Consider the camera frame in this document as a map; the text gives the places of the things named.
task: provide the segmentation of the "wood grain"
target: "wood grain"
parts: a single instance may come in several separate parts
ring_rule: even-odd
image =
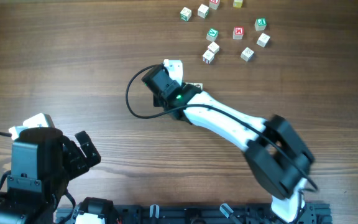
[[[52,116],[73,137],[86,130],[102,163],[70,182],[77,202],[116,204],[269,202],[233,145],[168,116],[133,117],[124,102],[129,79],[165,58],[180,59],[186,82],[253,116],[287,118],[316,157],[311,176],[335,223],[358,223],[358,1],[222,1],[207,19],[207,1],[43,1],[0,4],[0,131],[37,114]],[[180,20],[183,6],[193,10]],[[266,17],[266,48],[256,45]],[[244,26],[243,40],[232,40]],[[221,50],[202,62],[206,32]],[[240,59],[250,47],[255,57]],[[135,81],[130,103],[154,114],[148,89]],[[11,144],[0,137],[0,176]]]

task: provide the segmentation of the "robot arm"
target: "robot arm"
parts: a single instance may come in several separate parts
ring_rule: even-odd
[[[173,119],[204,127],[236,145],[243,153],[258,183],[273,197],[272,210],[286,222],[292,222],[305,202],[298,193],[306,184],[299,172],[308,174],[314,157],[288,121],[274,116],[270,121],[240,113],[213,99],[207,92],[182,80],[183,65],[178,60],[164,60],[163,65],[151,69],[142,81],[152,91],[158,103]],[[205,107],[185,105],[209,105],[251,125],[267,139],[281,144],[288,159],[276,152],[269,154],[270,145],[259,134],[249,130],[228,116]]]

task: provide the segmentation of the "wooden surface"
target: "wooden surface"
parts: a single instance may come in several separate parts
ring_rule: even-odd
[[[310,147],[311,176],[335,223],[358,223],[358,1],[111,1],[0,5],[0,131],[37,114],[52,116],[73,138],[86,130],[102,163],[70,182],[85,197],[150,205],[269,202],[240,150],[203,128],[170,117],[141,120],[124,102],[130,78],[165,58],[180,59],[184,81],[203,83],[215,99],[252,116],[287,118]],[[193,11],[180,20],[183,6]],[[254,22],[265,17],[266,48]],[[232,40],[244,26],[243,40]],[[219,31],[212,65],[201,56],[206,33]],[[250,62],[240,59],[250,47]],[[154,114],[136,80],[130,103]],[[0,137],[0,176],[11,144]]]

